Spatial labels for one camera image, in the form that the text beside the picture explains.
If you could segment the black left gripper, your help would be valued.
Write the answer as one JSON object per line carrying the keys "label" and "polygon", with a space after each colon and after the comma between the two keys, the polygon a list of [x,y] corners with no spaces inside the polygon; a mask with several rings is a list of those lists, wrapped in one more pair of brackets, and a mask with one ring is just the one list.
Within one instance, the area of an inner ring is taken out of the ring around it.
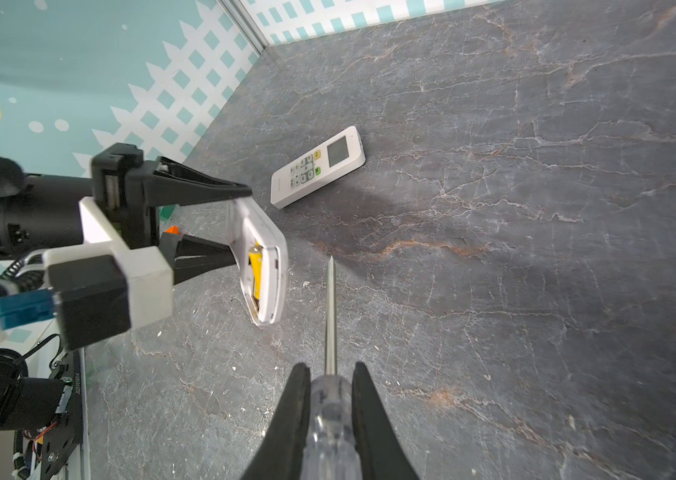
{"label": "black left gripper", "polygon": [[[131,249],[158,245],[156,208],[191,206],[250,197],[250,186],[218,179],[159,157],[144,163],[143,151],[133,144],[115,143],[91,160],[93,198]],[[212,270],[236,264],[231,248],[211,240],[165,232],[158,248],[180,284]]]}

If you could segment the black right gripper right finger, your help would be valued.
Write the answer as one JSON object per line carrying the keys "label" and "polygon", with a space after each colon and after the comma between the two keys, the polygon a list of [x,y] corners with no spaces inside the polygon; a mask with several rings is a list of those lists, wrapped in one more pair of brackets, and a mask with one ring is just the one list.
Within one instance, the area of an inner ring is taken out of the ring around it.
{"label": "black right gripper right finger", "polygon": [[363,479],[419,479],[363,362],[352,377],[352,425]]}

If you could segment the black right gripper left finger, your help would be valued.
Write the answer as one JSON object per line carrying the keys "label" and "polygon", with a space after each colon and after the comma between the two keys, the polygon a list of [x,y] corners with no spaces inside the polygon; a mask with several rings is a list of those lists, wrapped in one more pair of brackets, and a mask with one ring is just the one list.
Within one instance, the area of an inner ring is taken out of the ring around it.
{"label": "black right gripper left finger", "polygon": [[310,423],[310,394],[310,368],[305,363],[297,363],[242,479],[298,480],[301,477]]}

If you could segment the clear handle screwdriver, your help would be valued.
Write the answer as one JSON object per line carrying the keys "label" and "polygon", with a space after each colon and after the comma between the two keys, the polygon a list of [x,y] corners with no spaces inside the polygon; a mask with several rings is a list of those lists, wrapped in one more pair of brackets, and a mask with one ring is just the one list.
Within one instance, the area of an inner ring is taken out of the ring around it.
{"label": "clear handle screwdriver", "polygon": [[361,460],[352,426],[351,383],[338,374],[336,276],[327,264],[324,374],[311,383],[310,422],[303,452],[303,479],[360,479]]}

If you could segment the large white remote control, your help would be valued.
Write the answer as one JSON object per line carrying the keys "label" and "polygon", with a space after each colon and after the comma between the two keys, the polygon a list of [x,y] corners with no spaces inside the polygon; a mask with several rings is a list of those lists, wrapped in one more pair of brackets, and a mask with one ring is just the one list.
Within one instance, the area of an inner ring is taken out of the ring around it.
{"label": "large white remote control", "polygon": [[[240,285],[252,322],[267,326],[278,322],[287,293],[288,249],[286,239],[252,197],[229,202],[227,239],[240,272]],[[263,247],[261,298],[252,298],[252,274],[248,251],[256,243]]]}

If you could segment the yellow battery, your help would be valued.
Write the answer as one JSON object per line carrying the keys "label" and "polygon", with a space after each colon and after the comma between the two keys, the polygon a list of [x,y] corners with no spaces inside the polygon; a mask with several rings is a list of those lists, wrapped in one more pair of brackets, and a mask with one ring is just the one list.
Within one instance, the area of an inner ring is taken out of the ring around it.
{"label": "yellow battery", "polygon": [[248,251],[248,265],[252,274],[252,298],[256,305],[259,305],[261,298],[261,281],[263,265],[263,247],[256,243]]}

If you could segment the small white remote control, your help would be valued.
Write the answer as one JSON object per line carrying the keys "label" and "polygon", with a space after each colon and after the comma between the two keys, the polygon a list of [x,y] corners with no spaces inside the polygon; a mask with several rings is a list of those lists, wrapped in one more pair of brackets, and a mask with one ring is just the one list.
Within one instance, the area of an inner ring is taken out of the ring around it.
{"label": "small white remote control", "polygon": [[350,126],[272,175],[270,201],[278,209],[357,170],[366,162],[361,136]]}

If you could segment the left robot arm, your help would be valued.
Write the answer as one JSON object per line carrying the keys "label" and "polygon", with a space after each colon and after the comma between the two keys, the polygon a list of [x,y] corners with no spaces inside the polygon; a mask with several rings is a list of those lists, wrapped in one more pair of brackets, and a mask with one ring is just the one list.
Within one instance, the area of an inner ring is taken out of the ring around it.
{"label": "left robot arm", "polygon": [[80,445],[82,348],[170,317],[177,284],[236,263],[228,244],[161,232],[160,208],[251,196],[126,143],[87,179],[0,157],[0,431],[15,477],[49,479]]}

